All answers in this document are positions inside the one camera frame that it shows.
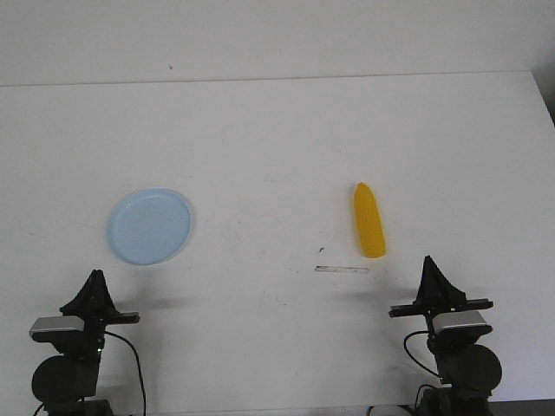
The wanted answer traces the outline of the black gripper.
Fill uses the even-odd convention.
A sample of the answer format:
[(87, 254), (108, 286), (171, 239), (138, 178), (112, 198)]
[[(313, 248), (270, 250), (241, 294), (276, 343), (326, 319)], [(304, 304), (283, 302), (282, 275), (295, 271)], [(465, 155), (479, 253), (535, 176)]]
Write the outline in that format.
[[(434, 286), (434, 302), (442, 306), (420, 305), (427, 304), (432, 297), (432, 280)], [(478, 336), (472, 337), (459, 334), (444, 337), (436, 335), (434, 333), (432, 319), (438, 314), (446, 312), (468, 310), (477, 310), (480, 312), (481, 310), (490, 309), (492, 306), (493, 302), (486, 298), (467, 300), (466, 294), (454, 287), (447, 280), (433, 258), (431, 256), (425, 256), (421, 273), (421, 282), (414, 303), (391, 306), (388, 315), (391, 318), (422, 315), (433, 337), (441, 341), (461, 339), (465, 342), (476, 342), (479, 339)]]
[[(96, 278), (98, 277), (98, 310), (103, 316), (89, 315), (94, 306)], [(136, 324), (138, 312), (121, 313), (114, 305), (102, 270), (92, 270), (87, 281), (75, 297), (60, 307), (62, 318), (72, 320), (74, 326), (62, 335), (59, 352), (77, 360), (99, 360), (105, 347), (106, 327)]]

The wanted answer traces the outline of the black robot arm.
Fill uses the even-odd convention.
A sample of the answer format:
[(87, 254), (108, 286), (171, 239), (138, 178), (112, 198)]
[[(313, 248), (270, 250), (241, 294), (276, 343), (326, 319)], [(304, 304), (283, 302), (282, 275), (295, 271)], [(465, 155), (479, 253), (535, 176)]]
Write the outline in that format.
[[(433, 375), (440, 385), (423, 383), (415, 395), (412, 415), (490, 415), (489, 397), (502, 379), (498, 356), (480, 345), (483, 335), (493, 332), (480, 313), (493, 307), (487, 298), (469, 299), (452, 285), (431, 256), (424, 257), (420, 286), (415, 300), (395, 305), (392, 318), (421, 315), (424, 330), (403, 338), (402, 346), (418, 367)], [(434, 357), (433, 370), (410, 352), (408, 341), (425, 335), (428, 351)]]
[(108, 326), (136, 324), (136, 312), (123, 313), (114, 305), (102, 270), (93, 270), (77, 295), (60, 307), (59, 316), (39, 317), (29, 330), (37, 343), (48, 343), (57, 354), (44, 360), (32, 376), (31, 389), (48, 415), (112, 415), (110, 403), (98, 399), (101, 354), (108, 336), (124, 342), (134, 355), (140, 383), (142, 413), (147, 395), (135, 346)]

